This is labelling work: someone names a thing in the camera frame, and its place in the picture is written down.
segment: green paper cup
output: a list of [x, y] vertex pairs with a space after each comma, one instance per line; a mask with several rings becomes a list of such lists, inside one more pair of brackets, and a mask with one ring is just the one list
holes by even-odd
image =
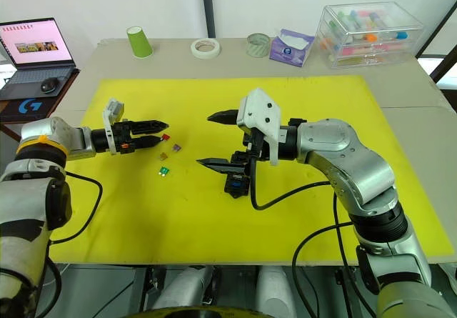
[[129, 27], [127, 29], [127, 36], [129, 36], [131, 49], [134, 52], [135, 57], [144, 59], [152, 55], [152, 47], [144, 35], [143, 29], [141, 27]]

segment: laptop screen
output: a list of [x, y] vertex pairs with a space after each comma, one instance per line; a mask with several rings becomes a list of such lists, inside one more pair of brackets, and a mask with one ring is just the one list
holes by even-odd
[[17, 66], [72, 60], [52, 18], [2, 23], [0, 40]]

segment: black cable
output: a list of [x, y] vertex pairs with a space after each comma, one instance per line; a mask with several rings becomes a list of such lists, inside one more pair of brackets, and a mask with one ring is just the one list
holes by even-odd
[[307, 273], [305, 271], [305, 267], [300, 267], [300, 269], [301, 269], [301, 272], [303, 273], [303, 276], [305, 277], [306, 281], [309, 283], [309, 285], [311, 286], [311, 288], [314, 292], [314, 297], [316, 298], [316, 316], [317, 316], [317, 318], [319, 318], [321, 316], [321, 307], [319, 305], [319, 296], [317, 295], [316, 288], [315, 288], [313, 282], [311, 281], [311, 279], [309, 278], [309, 276], [307, 275]]
[[112, 303], [119, 295], [121, 295], [122, 293], [124, 293], [132, 284], [134, 284], [134, 282], [130, 282], [127, 286], [125, 286], [118, 294], [116, 294], [114, 297], [112, 297], [107, 303], [105, 303], [105, 305], [103, 305], [99, 311], [97, 311], [93, 316], [92, 318], [95, 318], [99, 315], [99, 313], [101, 311], [103, 311], [108, 305], [110, 305], [110, 303]]
[[62, 278], [60, 276], [59, 269], [57, 269], [57, 266], [54, 264], [54, 262], [52, 262], [49, 256], [46, 256], [46, 264], [48, 265], [49, 269], [54, 275], [54, 278], [56, 279], [56, 289], [54, 291], [54, 295], [52, 297], [51, 302], [49, 302], [48, 306], [46, 306], [43, 312], [37, 315], [36, 318], [44, 318], [49, 313], [49, 311], [52, 310], [54, 305], [57, 303], [57, 299], [59, 298], [60, 292], [62, 291]]
[[12, 277], [17, 278], [20, 282], [26, 285], [29, 289], [33, 289], [34, 286], [31, 284], [31, 281], [22, 275], [21, 273], [16, 272], [15, 270], [7, 269], [7, 268], [0, 268], [0, 273], [8, 274]]
[[306, 184], [299, 188], [295, 188], [295, 189], [291, 190], [290, 192], [287, 192], [287, 193], [281, 195], [280, 197], [277, 197], [276, 199], [273, 199], [270, 202], [268, 202], [262, 206], [259, 206], [257, 204], [257, 199], [256, 199], [256, 158], [255, 157], [251, 157], [249, 171], [250, 171], [250, 178], [251, 178], [251, 184], [250, 184], [250, 190], [249, 190], [251, 192], [251, 203], [252, 203], [252, 207], [258, 211], [263, 211], [265, 209], [268, 209], [268, 208], [272, 207], [274, 204], [280, 202], [281, 200], [283, 200], [295, 193], [304, 191], [305, 189], [309, 189], [309, 188], [313, 188], [313, 187], [317, 187], [317, 186], [326, 186], [326, 185], [330, 184], [329, 181], [313, 182], [312, 184]]
[[99, 195], [97, 196], [94, 208], [92, 209], [92, 212], [91, 212], [89, 218], [86, 220], [86, 223], [84, 223], [83, 227], [77, 233], [73, 234], [72, 236], [63, 238], [63, 239], [57, 239], [56, 241], [51, 241], [51, 244], [64, 243], [64, 242], [68, 242], [68, 241], [72, 240], [73, 238], [77, 238], [87, 228], [87, 226], [91, 222], [92, 218], [94, 218], [95, 212], [100, 204], [101, 195], [103, 194], [103, 186], [97, 180], [91, 179], [90, 177], [83, 177], [82, 175], [78, 175], [78, 174], [71, 173], [71, 172], [66, 172], [66, 174], [69, 177], [74, 177], [76, 179], [92, 182], [93, 184], [97, 185], [97, 187], [99, 188]]
[[[346, 222], [346, 223], [341, 223], [338, 225], [338, 227], [348, 227], [353, 225], [352, 222]], [[336, 225], [331, 225], [329, 227], [323, 227], [322, 229], [319, 229], [309, 236], [307, 236], [301, 243], [298, 245], [297, 249], [293, 253], [293, 258], [292, 258], [292, 277], [293, 277], [293, 283], [295, 284], [295, 287], [297, 288], [298, 295], [301, 298], [301, 301], [305, 305], [306, 309], [308, 310], [309, 315], [311, 318], [317, 318], [316, 314], [313, 311], [313, 308], [309, 304], [308, 300], [305, 297], [305, 294], [303, 293], [303, 290], [300, 287], [300, 284], [298, 283], [298, 277], [297, 277], [297, 269], [296, 269], [296, 263], [297, 263], [297, 258], [298, 255], [300, 254], [301, 249], [304, 247], [306, 243], [308, 243], [311, 239], [313, 239], [315, 236], [318, 234], [322, 234], [323, 232], [330, 231], [332, 229], [335, 229]]]
[[341, 258], [343, 259], [344, 269], [346, 271], [346, 275], [349, 278], [351, 286], [354, 288], [354, 291], [357, 294], [357, 297], [360, 299], [361, 303], [364, 305], [368, 313], [373, 317], [376, 318], [376, 313], [370, 307], [368, 302], [366, 302], [365, 298], [362, 296], [362, 293], [358, 290], [356, 282], [352, 278], [351, 270], [349, 269], [348, 260], [346, 259], [346, 253], [344, 252], [343, 247], [343, 239], [341, 238], [341, 230], [338, 225], [338, 211], [336, 208], [336, 194], [333, 194], [333, 217], [335, 218], [335, 226], [336, 226], [336, 235], [338, 236], [338, 245], [340, 247]]

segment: laptop keyboard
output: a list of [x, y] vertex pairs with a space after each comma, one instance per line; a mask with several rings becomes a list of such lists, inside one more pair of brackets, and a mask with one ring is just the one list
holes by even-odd
[[28, 84], [31, 82], [42, 82], [50, 77], [65, 77], [69, 68], [40, 69], [17, 71], [8, 81], [9, 84]]

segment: yellow table surface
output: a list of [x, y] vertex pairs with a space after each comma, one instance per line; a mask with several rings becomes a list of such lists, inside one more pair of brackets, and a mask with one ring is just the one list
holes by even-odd
[[[196, 159], [230, 159], [244, 150], [243, 132], [206, 120], [210, 114], [237, 109], [250, 90], [261, 87], [281, 107], [282, 124], [289, 118], [315, 121], [338, 118], [351, 124], [362, 143], [392, 166], [403, 208], [414, 224], [428, 256], [452, 254], [452, 246], [409, 161], [382, 111], [359, 76], [258, 79], [116, 79], [100, 83], [82, 126], [102, 127], [101, 113], [109, 98], [125, 103], [123, 118], [158, 119], [170, 127], [170, 140], [133, 154], [68, 162], [67, 170], [98, 179], [104, 186], [99, 209], [76, 239], [51, 247], [55, 262], [108, 264], [290, 264], [298, 243], [311, 232], [333, 224], [332, 189], [317, 187], [293, 195], [262, 212], [248, 197], [224, 193], [226, 176]], [[182, 147], [173, 152], [177, 143]], [[159, 160], [165, 152], [168, 159]], [[170, 169], [166, 177], [161, 167]], [[259, 162], [259, 204], [324, 176], [309, 165]], [[67, 177], [73, 216], [53, 239], [78, 231], [97, 195], [93, 184]], [[342, 222], [348, 215], [341, 205]], [[350, 262], [357, 244], [352, 227], [343, 228]], [[299, 261], [341, 262], [335, 231], [309, 242]]]

